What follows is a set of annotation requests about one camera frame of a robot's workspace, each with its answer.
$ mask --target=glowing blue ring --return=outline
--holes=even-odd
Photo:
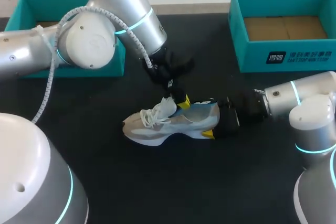
[[[74,184],[74,181],[73,181],[73,177],[72,177],[72,173],[71,173],[70,167],[68,166],[68,168],[69,168],[70,178],[71,178],[70,194],[69,194],[68,202],[67,202],[65,208],[64,208],[63,212],[61,213],[61,215],[59,216],[58,220],[55,222],[55,224],[59,224],[59,223],[62,221],[64,215],[66,214],[66,212],[67,212],[67,210],[68,210],[68,208],[69,208],[69,205],[70,205],[70,202],[71,202],[71,199],[72,199],[72,193],[74,192],[74,191],[73,191],[73,190],[74,190],[74,189],[73,189],[73,188],[74,188],[74,187],[73,187],[73,186],[74,186],[74,185],[73,185],[73,184]]]
[[[336,189],[336,177],[335,177],[335,172],[334,172],[334,156],[335,156],[336,149],[331,154],[330,157],[330,174],[331,174],[331,180],[334,183],[334,187]]]
[[[294,93],[295,93],[296,100],[298,101],[298,105],[301,105],[299,93],[298,93],[298,90],[295,86],[295,83],[293,81],[291,81],[290,83],[292,84],[292,87],[294,89]]]
[[[153,13],[153,8],[151,8],[151,10],[138,22],[136,22],[133,26],[130,26],[130,30],[135,29],[136,27],[140,26],[142,23],[145,22],[145,20]],[[114,34],[124,34],[126,33],[126,30],[122,30],[122,31],[116,31]]]
[[[65,59],[63,59],[63,57],[62,57],[61,54],[59,53],[58,49],[56,50],[56,52],[57,52],[58,57],[61,58],[62,61],[64,61],[66,64],[71,65],[71,64],[68,63]]]
[[[304,153],[309,153],[309,154],[319,154],[319,153],[324,153],[324,152],[328,152],[328,151],[331,151],[332,149],[334,149],[336,147],[336,144],[328,149],[325,149],[325,150],[321,150],[321,151],[306,151],[306,150],[303,150],[301,149],[300,147],[298,147],[296,144],[295,144],[296,148],[301,151],[301,152],[304,152]]]

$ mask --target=yellow accent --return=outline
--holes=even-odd
[[[178,104],[181,109],[186,110],[190,108],[190,100],[188,95],[185,96],[185,101]]]
[[[212,130],[209,130],[209,131],[203,131],[202,132],[202,136],[204,137],[208,137],[208,138],[212,138],[212,139],[215,139],[214,137],[214,133]]]

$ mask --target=box logo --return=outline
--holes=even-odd
[[[270,52],[266,64],[280,64],[285,59],[286,52]]]

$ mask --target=screw hole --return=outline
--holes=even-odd
[[[16,184],[14,185],[14,188],[15,188],[15,190],[18,191],[19,193],[23,193],[23,192],[26,190],[25,186],[24,186],[23,184],[21,184],[21,183],[16,183]]]

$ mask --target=teal box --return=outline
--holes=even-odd
[[[32,29],[37,22],[58,22],[68,11],[86,5],[87,2],[88,0],[19,0],[6,31]],[[112,60],[103,68],[91,70],[62,67],[55,71],[55,77],[119,77],[124,74],[124,62],[125,48],[118,40]],[[27,77],[46,78],[48,74],[49,70],[43,70]]]
[[[318,16],[327,39],[250,41],[244,18]],[[336,69],[336,0],[231,0],[228,15],[241,72]]]

